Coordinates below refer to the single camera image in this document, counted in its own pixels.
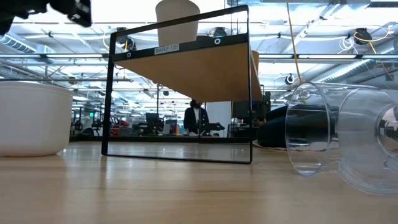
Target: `man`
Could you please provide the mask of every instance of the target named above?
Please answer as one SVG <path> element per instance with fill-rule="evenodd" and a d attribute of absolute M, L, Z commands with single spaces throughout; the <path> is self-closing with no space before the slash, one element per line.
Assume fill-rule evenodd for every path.
<path fill-rule="evenodd" d="M 209 117 L 205 109 L 201 107 L 201 103 L 192 100 L 190 107 L 185 110 L 184 129 L 190 133 L 198 134 L 199 124 L 208 124 Z"/>

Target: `shelf label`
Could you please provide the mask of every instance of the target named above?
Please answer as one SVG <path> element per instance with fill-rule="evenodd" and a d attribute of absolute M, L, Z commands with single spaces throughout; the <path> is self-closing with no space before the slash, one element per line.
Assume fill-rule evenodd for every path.
<path fill-rule="evenodd" d="M 180 50 L 180 44 L 157 47 L 155 48 L 155 55 L 179 51 L 179 50 Z"/>

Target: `table surface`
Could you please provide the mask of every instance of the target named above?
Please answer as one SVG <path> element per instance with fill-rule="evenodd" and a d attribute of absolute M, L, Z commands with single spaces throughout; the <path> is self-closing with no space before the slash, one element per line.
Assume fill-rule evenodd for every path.
<path fill-rule="evenodd" d="M 0 157 L 0 223 L 397 223 L 397 197 L 335 172 L 301 177 L 285 151 L 255 149 L 252 165 L 234 165 L 104 157 L 100 146 Z"/>

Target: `shelf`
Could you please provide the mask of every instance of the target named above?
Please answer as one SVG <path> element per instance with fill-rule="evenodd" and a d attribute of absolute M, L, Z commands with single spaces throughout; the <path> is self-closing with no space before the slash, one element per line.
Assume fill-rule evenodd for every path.
<path fill-rule="evenodd" d="M 156 55 L 159 48 L 117 54 L 112 61 L 197 101 L 247 101 L 247 35 L 221 37 L 218 44 L 215 40 L 177 44 L 178 50 L 165 54 Z M 254 61 L 258 65 L 258 54 Z M 262 100 L 259 80 L 251 66 L 252 99 Z"/>

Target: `white bowl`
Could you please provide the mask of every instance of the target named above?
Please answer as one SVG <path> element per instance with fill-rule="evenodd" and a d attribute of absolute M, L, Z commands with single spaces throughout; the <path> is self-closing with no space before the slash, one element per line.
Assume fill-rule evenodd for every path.
<path fill-rule="evenodd" d="M 0 82 L 0 156 L 48 156 L 68 146 L 72 92 Z"/>

